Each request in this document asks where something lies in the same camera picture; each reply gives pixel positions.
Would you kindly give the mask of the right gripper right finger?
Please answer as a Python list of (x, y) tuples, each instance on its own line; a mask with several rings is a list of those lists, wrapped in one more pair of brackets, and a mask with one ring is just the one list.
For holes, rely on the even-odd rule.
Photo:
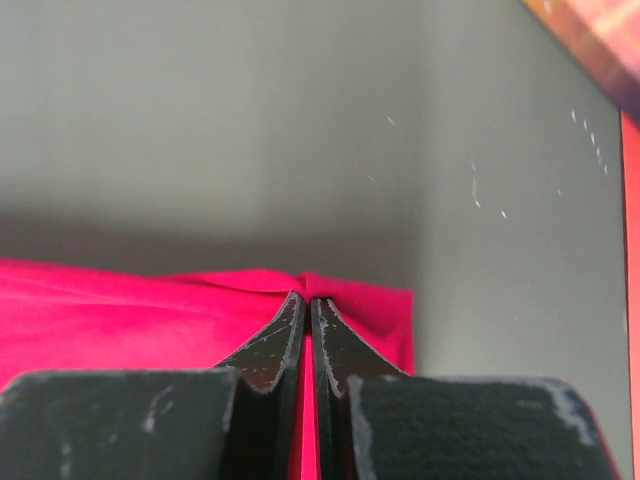
[(415, 377), (310, 307), (324, 479), (616, 479), (590, 407), (540, 377)]

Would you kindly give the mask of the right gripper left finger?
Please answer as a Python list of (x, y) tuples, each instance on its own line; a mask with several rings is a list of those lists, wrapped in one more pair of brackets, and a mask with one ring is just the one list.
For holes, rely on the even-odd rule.
[(284, 479), (306, 304), (206, 370), (37, 372), (1, 396), (5, 479)]

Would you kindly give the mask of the red t shirt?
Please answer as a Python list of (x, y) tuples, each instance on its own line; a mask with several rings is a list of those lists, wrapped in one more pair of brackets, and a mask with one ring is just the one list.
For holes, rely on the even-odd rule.
[(1, 264), (1, 396), (37, 372), (206, 370), (305, 301), (294, 432), (284, 479), (316, 478), (316, 385), (310, 307), (343, 320), (398, 368), (415, 370), (406, 290), (269, 270), (139, 277), (5, 260)]

